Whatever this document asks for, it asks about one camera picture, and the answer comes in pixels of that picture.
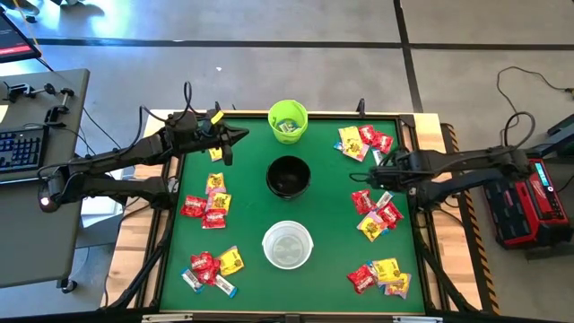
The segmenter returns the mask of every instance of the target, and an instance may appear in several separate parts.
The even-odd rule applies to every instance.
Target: candy wrapper
[[[365,215],[361,223],[357,225],[357,229],[365,233],[370,242],[374,241],[381,233],[388,232],[387,224],[373,211]]]
[[[375,202],[370,199],[370,191],[368,189],[351,193],[351,200],[355,204],[357,213],[361,215],[367,214],[376,207]]]
[[[359,162],[365,159],[369,146],[364,144],[359,135],[357,127],[346,127],[339,129],[341,143],[343,144],[343,153]]]
[[[281,120],[277,124],[277,129],[279,129],[280,131],[283,131],[285,133],[291,133],[291,132],[293,132],[299,128],[300,127],[297,124],[297,122],[295,122],[294,120],[291,120],[291,119]]]
[[[191,255],[191,270],[200,272],[213,267],[212,254],[204,251],[199,256]]]
[[[385,193],[383,193],[383,195],[378,200],[377,207],[381,208],[381,207],[387,205],[388,202],[390,202],[392,198],[393,198],[393,195],[389,191],[386,191]]]
[[[207,210],[224,210],[225,215],[230,211],[231,195],[225,193],[212,193],[207,198]]]
[[[225,215],[227,213],[222,209],[207,210],[201,221],[203,229],[223,229],[225,228]]]
[[[393,137],[390,135],[385,135],[379,131],[375,133],[375,138],[372,141],[372,146],[379,149],[384,154],[387,154],[391,150],[391,145],[393,144]]]
[[[362,294],[369,286],[377,282],[376,273],[367,265],[363,265],[356,272],[348,274],[347,278],[358,294]]]
[[[208,150],[212,162],[217,162],[223,157],[223,152],[221,148],[210,148]]]
[[[188,268],[184,268],[181,271],[181,277],[194,292],[200,293],[204,289],[204,285],[199,282],[197,277]]]
[[[379,287],[384,284],[396,283],[401,274],[396,258],[374,260],[367,264],[372,266],[377,272],[377,285]]]
[[[396,224],[403,220],[403,215],[398,211],[393,202],[388,202],[383,208],[377,210],[377,215],[388,224],[389,229],[396,228]]]
[[[186,202],[179,211],[182,215],[191,217],[203,217],[207,200],[196,196],[186,196]]]
[[[197,273],[197,280],[201,284],[209,284],[214,286],[216,283],[217,273],[219,272],[220,261],[217,259],[213,260],[213,265],[208,269],[198,271]]]
[[[409,287],[411,287],[411,274],[400,274],[398,282],[385,286],[385,295],[398,295],[406,300]]]
[[[207,177],[207,185],[205,186],[205,193],[225,193],[227,189],[223,183],[223,173],[209,174]]]
[[[375,164],[377,166],[383,161],[383,153],[379,149],[371,149],[373,152],[373,157],[375,158]]]
[[[237,273],[241,268],[245,266],[236,246],[233,246],[227,251],[223,252],[222,255],[218,257],[218,259],[220,259],[222,262],[220,266],[222,276]]]
[[[359,135],[363,143],[372,144],[373,139],[375,139],[375,129],[372,125],[361,126],[359,127]]]
[[[227,279],[221,277],[220,275],[215,277],[215,284],[230,298],[233,298],[237,293],[237,287],[233,286],[230,282],[227,281]]]

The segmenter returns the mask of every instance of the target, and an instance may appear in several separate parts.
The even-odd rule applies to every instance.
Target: keyboard
[[[0,174],[40,168],[47,141],[46,126],[0,129]]]

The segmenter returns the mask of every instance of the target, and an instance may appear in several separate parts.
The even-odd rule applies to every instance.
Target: black cup
[[[311,170],[306,162],[295,156],[276,159],[267,168],[267,186],[280,198],[293,199],[309,187]]]

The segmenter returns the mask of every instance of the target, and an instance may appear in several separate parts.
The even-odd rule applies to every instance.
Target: green plastic cup
[[[299,128],[290,133],[279,130],[277,124],[289,119],[295,121]],[[297,143],[305,130],[307,130],[307,111],[302,104],[295,100],[280,100],[275,103],[269,109],[267,120],[269,120],[269,126],[273,129],[275,138],[282,144]]]

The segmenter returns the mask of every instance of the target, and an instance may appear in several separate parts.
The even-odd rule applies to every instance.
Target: gray floor
[[[392,0],[85,1],[60,10],[49,1],[32,25],[40,38],[166,40],[399,41]],[[411,42],[572,44],[574,4],[570,0],[403,0]],[[182,83],[194,85],[193,105],[225,109],[268,109],[280,99],[297,99],[311,110],[353,110],[364,97],[372,111],[412,111],[400,49],[318,48],[121,48],[42,46],[55,69],[91,69],[86,109],[121,144],[136,130],[141,104],[152,109],[183,108]],[[496,91],[496,73],[509,65],[543,73],[557,86],[574,86],[572,51],[414,50],[414,70],[425,112],[454,125],[462,149],[498,144],[511,114]],[[2,65],[0,74],[43,71],[37,62]],[[572,113],[574,101],[538,78],[508,71],[501,88],[519,110],[536,117],[528,144]],[[516,142],[527,121],[513,129]],[[96,151],[112,143],[89,120],[86,136]],[[563,183],[573,169],[556,170]],[[568,190],[562,195],[571,196]],[[481,210],[480,194],[474,194]],[[572,321],[574,257],[526,262],[521,252],[502,250],[480,218],[503,314]],[[0,316],[92,310],[100,304],[110,248],[77,251],[74,270],[82,289],[62,295],[54,283],[0,291]]]

